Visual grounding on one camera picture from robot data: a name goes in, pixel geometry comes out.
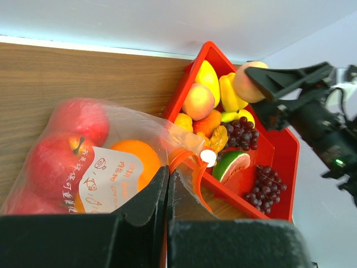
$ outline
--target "apple stem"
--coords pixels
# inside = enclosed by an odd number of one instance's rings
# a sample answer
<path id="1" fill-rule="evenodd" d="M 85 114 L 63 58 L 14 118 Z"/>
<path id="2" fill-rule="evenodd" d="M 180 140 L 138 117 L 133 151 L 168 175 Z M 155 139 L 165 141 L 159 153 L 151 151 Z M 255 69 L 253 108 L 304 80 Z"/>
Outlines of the apple stem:
<path id="1" fill-rule="evenodd" d="M 79 139 L 78 147 L 73 150 L 73 153 L 74 153 L 75 155 L 78 154 L 79 148 L 82 146 L 82 143 L 83 143 L 83 142 L 84 142 L 84 137 L 81 137 L 81 138 Z"/>

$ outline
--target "orange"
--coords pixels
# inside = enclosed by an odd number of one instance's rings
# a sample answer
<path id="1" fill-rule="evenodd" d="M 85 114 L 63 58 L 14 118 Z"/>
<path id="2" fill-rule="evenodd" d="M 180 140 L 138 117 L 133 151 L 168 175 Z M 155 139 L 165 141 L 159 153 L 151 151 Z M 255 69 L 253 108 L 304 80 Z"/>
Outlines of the orange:
<path id="1" fill-rule="evenodd" d="M 84 206 L 82 200 L 80 200 L 79 193 L 77 193 L 76 198 L 74 199 L 74 208 L 77 210 L 78 214 L 85 214 Z"/>
<path id="2" fill-rule="evenodd" d="M 119 141 L 110 147 L 112 150 L 128 152 L 137 156 L 143 164 L 143 172 L 139 177 L 138 191 L 144 189 L 155 176 L 161 166 L 155 150 L 147 143 L 138 140 Z"/>

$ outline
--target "red tray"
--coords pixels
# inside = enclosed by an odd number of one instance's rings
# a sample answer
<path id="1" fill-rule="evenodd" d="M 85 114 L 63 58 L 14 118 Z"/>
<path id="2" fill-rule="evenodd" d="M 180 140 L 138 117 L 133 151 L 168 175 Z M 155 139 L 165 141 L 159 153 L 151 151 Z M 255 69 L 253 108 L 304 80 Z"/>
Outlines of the red tray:
<path id="1" fill-rule="evenodd" d="M 204 60 L 213 66 L 218 78 L 237 70 L 213 42 L 204 43 L 197 58 L 185 68 L 185 75 L 164 112 L 164 118 L 171 122 L 175 121 Z M 226 200 L 251 218 L 291 221 L 299 141 L 288 129 L 279 132 L 266 131 L 251 107 L 248 106 L 246 109 L 253 115 L 255 127 L 260 132 L 258 150 L 248 152 L 251 159 L 250 167 L 239 172 L 226 185 L 218 182 L 210 175 L 210 170 L 207 170 L 202 184 L 213 191 L 216 197 Z M 241 197 L 243 193 L 250 192 L 253 187 L 256 164 L 271 165 L 288 186 L 287 190 L 280 195 L 281 201 L 272 206 L 271 213 L 268 215 L 264 215 Z"/>

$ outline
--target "robotic arm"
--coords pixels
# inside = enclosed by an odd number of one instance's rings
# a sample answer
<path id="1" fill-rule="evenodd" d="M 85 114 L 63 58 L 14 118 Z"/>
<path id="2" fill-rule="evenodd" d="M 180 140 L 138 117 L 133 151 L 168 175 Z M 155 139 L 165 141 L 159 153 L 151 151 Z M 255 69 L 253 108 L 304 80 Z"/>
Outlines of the robotic arm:
<path id="1" fill-rule="evenodd" d="M 251 106 L 266 130 L 291 125 L 329 169 L 323 178 L 349 176 L 339 189 L 347 190 L 357 206 L 357 117 L 349 120 L 344 108 L 345 89 L 357 87 L 357 66 L 349 66 L 344 82 L 336 85 L 331 78 L 336 69 L 327 62 L 291 70 L 249 67 L 245 73 L 265 96 Z M 281 99 L 299 88 L 297 99 Z M 341 112 L 333 114 L 326 101 L 336 90 Z"/>

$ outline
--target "white cap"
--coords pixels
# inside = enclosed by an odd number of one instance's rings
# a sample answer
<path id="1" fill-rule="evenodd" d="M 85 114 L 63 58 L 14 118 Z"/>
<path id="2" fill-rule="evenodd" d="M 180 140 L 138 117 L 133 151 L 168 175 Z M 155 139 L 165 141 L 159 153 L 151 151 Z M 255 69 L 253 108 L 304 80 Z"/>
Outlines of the white cap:
<path id="1" fill-rule="evenodd" d="M 214 151 L 206 149 L 200 153 L 201 160 L 208 163 L 207 168 L 211 168 L 216 164 L 217 155 Z"/>

